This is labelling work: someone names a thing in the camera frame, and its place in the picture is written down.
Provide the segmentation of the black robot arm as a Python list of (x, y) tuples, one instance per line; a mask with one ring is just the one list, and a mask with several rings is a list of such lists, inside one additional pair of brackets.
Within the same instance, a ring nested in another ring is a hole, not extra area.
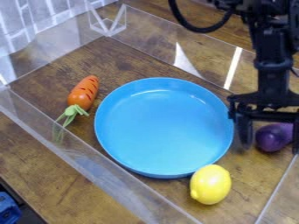
[(299, 153), (299, 94), (290, 88), (294, 54), (299, 52), (299, 0), (214, 0), (239, 14), (257, 50), (257, 91), (229, 96), (229, 118), (243, 145), (253, 143), (253, 122), (294, 125), (294, 153)]

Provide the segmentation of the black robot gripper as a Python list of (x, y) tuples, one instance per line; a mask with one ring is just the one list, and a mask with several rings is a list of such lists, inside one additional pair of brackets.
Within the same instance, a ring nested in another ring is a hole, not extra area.
[(260, 92), (229, 96), (229, 118), (237, 121), (238, 138), (245, 149), (253, 144), (253, 120), (294, 123), (293, 153), (299, 153), (299, 110), (280, 111), (282, 108), (299, 108), (299, 94), (289, 90), (285, 94), (264, 95)]

